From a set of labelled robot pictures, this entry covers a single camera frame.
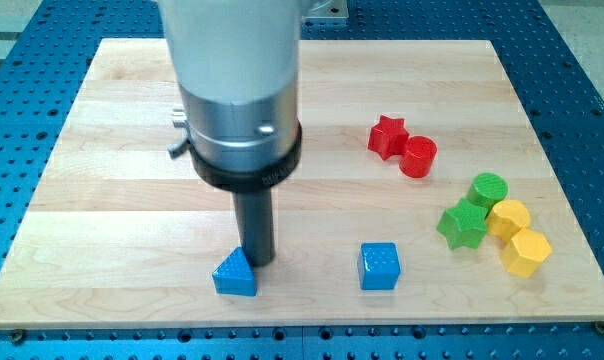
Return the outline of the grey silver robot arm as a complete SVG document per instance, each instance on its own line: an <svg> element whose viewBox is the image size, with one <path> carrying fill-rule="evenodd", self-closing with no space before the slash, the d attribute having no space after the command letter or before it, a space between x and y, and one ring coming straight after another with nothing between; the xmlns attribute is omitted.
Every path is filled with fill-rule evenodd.
<svg viewBox="0 0 604 360"><path fill-rule="evenodd" d="M198 176L233 196L252 266L275 257L271 189L301 156L297 80L300 27L314 1L160 0L177 76L187 153Z"/></svg>

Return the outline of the black collar pusher mount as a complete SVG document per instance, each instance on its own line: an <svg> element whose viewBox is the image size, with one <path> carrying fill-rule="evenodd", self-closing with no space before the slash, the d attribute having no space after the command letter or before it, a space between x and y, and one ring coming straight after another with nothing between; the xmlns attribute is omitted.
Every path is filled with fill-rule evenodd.
<svg viewBox="0 0 604 360"><path fill-rule="evenodd" d="M302 126L297 125L294 144L282 158L255 171L237 172L215 167L200 156L191 140L188 140L188 151L197 175L209 185L234 193L256 192L276 186L293 173L301 158Z"/></svg>

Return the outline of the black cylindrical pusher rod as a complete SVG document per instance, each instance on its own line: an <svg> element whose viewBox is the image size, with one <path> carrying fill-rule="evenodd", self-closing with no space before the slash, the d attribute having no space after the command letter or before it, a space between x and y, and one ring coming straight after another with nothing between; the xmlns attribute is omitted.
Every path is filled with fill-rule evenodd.
<svg viewBox="0 0 604 360"><path fill-rule="evenodd" d="M234 210L241 247L253 267L268 265L275 257L271 190L234 193Z"/></svg>

